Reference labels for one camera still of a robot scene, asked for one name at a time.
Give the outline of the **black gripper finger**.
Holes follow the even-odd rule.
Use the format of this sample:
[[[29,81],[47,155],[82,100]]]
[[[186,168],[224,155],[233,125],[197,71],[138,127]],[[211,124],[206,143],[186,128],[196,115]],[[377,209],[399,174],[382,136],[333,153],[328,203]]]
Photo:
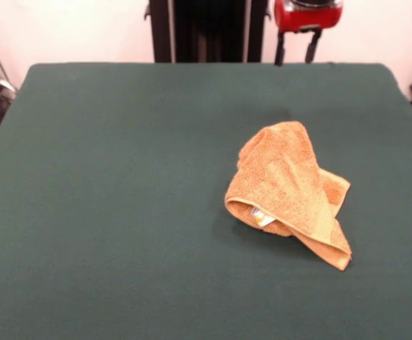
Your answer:
[[[282,66],[284,63],[284,32],[278,32],[277,35],[277,49],[274,58],[274,64],[276,66]]]
[[[312,63],[314,57],[316,55],[316,49],[318,45],[318,41],[321,38],[321,30],[314,30],[313,37],[308,45],[306,56],[305,56],[305,63]]]

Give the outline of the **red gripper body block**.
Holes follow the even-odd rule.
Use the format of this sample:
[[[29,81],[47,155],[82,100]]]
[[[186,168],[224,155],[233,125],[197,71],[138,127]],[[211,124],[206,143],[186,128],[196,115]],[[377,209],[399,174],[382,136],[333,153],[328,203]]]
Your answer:
[[[336,26],[343,12],[343,1],[274,2],[274,18],[279,32],[304,33]]]

